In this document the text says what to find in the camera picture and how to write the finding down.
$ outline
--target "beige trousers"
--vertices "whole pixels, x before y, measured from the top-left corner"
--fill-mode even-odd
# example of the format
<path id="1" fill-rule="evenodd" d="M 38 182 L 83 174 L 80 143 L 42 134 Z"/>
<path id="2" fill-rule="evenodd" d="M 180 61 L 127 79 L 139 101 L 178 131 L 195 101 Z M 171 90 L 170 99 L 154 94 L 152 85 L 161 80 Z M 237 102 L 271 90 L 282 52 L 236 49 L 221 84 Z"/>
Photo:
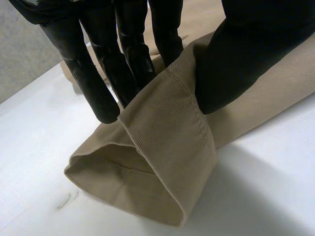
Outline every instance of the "beige trousers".
<path id="1" fill-rule="evenodd" d="M 313 35 L 237 100 L 203 115 L 194 69 L 211 37 L 189 44 L 117 122 L 101 124 L 75 151 L 64 171 L 73 183 L 124 211 L 183 225 L 216 164 L 216 149 L 315 91 Z"/>

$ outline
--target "gray floor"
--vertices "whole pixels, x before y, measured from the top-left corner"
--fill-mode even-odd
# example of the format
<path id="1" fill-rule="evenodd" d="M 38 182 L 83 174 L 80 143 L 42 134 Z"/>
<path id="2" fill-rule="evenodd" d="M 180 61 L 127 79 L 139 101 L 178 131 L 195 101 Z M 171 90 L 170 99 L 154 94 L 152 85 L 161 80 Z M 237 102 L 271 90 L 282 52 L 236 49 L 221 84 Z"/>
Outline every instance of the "gray floor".
<path id="1" fill-rule="evenodd" d="M 39 26 L 0 0 L 0 103 L 62 59 Z"/>

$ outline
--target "beige fabric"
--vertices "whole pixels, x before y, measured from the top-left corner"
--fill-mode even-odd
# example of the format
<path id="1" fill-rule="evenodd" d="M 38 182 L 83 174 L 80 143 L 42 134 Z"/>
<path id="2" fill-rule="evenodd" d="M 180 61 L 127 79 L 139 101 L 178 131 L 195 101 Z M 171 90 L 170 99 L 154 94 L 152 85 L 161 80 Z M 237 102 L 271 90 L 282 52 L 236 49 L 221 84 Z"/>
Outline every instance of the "beige fabric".
<path id="1" fill-rule="evenodd" d="M 315 91 L 315 35 L 261 76 L 239 99 L 204 116 L 194 96 L 195 57 L 211 39 L 189 44 L 122 111 L 72 155 L 66 176 L 109 204 L 180 226 L 215 166 L 215 149 Z"/>

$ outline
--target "seam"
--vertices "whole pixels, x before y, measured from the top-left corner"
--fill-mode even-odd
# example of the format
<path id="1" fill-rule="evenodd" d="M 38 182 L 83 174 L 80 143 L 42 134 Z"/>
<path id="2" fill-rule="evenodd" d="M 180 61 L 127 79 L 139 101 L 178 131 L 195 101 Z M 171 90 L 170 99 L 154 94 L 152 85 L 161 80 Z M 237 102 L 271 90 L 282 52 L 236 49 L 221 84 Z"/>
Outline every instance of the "seam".
<path id="1" fill-rule="evenodd" d="M 183 88 L 183 90 L 188 94 L 189 96 L 189 99 L 190 99 L 190 102 L 195 110 L 195 115 L 197 116 L 197 120 L 198 120 L 198 123 L 199 123 L 199 127 L 200 127 L 200 130 L 201 130 L 201 133 L 202 133 L 202 136 L 204 138 L 204 140 L 206 141 L 206 144 L 207 144 L 207 147 L 208 147 L 208 152 L 211 154 L 211 148 L 210 148 L 210 143 L 208 142 L 207 140 L 207 137 L 206 137 L 206 134 L 202 128 L 202 124 L 201 124 L 201 120 L 199 118 L 199 115 L 198 115 L 198 111 L 196 109 L 196 105 L 195 103 L 193 102 L 193 99 L 191 97 L 191 94 L 189 93 L 188 89 L 186 88 L 186 86 L 184 86 L 180 81 L 179 79 L 171 72 L 169 71 L 169 69 L 167 68 L 166 71 L 177 81 L 177 83 L 179 83 L 179 85 Z"/>

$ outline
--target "white table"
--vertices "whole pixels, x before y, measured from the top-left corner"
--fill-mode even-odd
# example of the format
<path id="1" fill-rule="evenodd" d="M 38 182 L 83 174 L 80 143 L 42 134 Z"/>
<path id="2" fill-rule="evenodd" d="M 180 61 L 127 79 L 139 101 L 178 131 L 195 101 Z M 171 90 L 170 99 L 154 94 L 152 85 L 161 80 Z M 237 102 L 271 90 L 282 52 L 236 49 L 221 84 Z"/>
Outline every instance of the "white table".
<path id="1" fill-rule="evenodd" d="M 315 94 L 219 150 L 181 229 L 103 204 L 63 175 L 98 125 L 59 65 L 0 105 L 1 236 L 315 235 Z"/>

